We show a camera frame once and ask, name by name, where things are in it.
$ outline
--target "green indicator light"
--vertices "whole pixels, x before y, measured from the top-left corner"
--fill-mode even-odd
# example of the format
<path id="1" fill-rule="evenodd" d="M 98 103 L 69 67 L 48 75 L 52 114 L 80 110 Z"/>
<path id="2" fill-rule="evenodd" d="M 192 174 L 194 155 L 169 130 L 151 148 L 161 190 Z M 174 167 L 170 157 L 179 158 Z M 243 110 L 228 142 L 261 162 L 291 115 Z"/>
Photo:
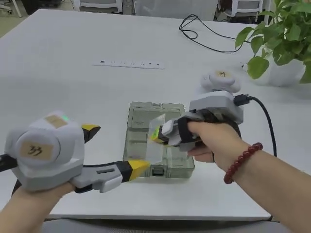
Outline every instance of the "green indicator light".
<path id="1" fill-rule="evenodd" d="M 63 116 L 64 120 L 69 120 L 68 116 Z"/>

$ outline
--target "green plastic box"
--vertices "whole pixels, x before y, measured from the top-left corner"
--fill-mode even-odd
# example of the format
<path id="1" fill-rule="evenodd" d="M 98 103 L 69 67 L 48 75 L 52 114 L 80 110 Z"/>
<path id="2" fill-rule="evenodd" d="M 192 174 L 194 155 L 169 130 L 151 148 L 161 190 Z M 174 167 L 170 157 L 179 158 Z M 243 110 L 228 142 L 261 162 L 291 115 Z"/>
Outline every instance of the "green plastic box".
<path id="1" fill-rule="evenodd" d="M 146 157 L 149 122 L 165 114 L 165 120 L 177 118 L 185 112 L 182 104 L 133 102 L 127 121 L 123 160 L 144 160 Z M 151 165 L 141 177 L 190 178 L 194 170 L 193 158 L 179 148 L 165 147 L 162 162 Z"/>

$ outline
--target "white chair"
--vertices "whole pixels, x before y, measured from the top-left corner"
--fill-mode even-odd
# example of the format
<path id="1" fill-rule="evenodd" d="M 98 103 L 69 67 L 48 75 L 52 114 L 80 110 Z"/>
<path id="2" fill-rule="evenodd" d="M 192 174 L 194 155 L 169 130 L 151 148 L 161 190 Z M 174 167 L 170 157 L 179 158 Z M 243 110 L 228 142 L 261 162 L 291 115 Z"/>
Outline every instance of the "white chair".
<path id="1" fill-rule="evenodd" d="M 123 11 L 123 0 L 115 0 L 115 3 L 99 3 L 100 1 L 80 0 L 80 6 L 94 8 L 117 8 L 118 13 Z"/>
<path id="2" fill-rule="evenodd" d="M 263 0 L 232 0 L 231 10 L 224 13 L 229 17 L 257 16 L 262 6 Z"/>
<path id="3" fill-rule="evenodd" d="M 134 8 L 136 15 L 185 18 L 192 13 L 192 0 L 136 0 Z"/>
<path id="4" fill-rule="evenodd" d="M 17 14 L 18 14 L 18 17 L 22 17 L 22 16 L 21 16 L 21 13 L 20 13 L 20 11 L 19 11 L 18 5 L 16 4 L 16 0 L 12 0 L 12 2 L 13 2 L 13 4 L 14 4 L 14 7 L 15 7 L 16 12 L 17 12 Z M 8 14 L 12 15 L 12 14 L 13 14 L 12 9 L 11 9 L 9 6 L 4 5 L 4 1 L 2 1 L 2 3 L 3 3 L 3 4 L 0 4 L 0 9 L 5 9 L 5 10 L 8 11 Z"/>

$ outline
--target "hand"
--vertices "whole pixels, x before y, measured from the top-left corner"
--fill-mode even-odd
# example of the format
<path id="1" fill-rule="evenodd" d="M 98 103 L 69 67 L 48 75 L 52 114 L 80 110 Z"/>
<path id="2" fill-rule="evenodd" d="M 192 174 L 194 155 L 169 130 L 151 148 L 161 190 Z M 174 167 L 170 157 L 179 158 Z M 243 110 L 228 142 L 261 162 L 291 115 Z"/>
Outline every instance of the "hand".
<path id="1" fill-rule="evenodd" d="M 188 156 L 193 156 L 200 162 L 212 163 L 213 152 L 215 163 L 224 171 L 227 171 L 249 146 L 228 124 L 189 122 L 188 129 L 198 134 L 204 143 L 203 146 L 189 151 Z"/>
<path id="2" fill-rule="evenodd" d="M 19 188 L 0 213 L 0 232 L 39 232 L 54 206 L 73 190 L 74 186 L 70 183 L 40 192 Z"/>

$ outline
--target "white power strip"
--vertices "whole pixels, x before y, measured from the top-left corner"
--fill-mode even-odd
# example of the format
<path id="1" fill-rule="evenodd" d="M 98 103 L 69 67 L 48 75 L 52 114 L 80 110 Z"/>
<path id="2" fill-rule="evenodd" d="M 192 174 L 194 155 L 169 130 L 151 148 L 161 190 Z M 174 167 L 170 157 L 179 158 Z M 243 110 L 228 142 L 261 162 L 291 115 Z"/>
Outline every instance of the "white power strip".
<path id="1" fill-rule="evenodd" d="M 104 67 L 132 67 L 132 68 L 142 68 L 142 69 L 165 69 L 164 64 L 161 62 L 151 62 L 151 61 L 118 61 L 118 60 L 100 60 L 95 62 L 94 66 L 104 66 Z"/>

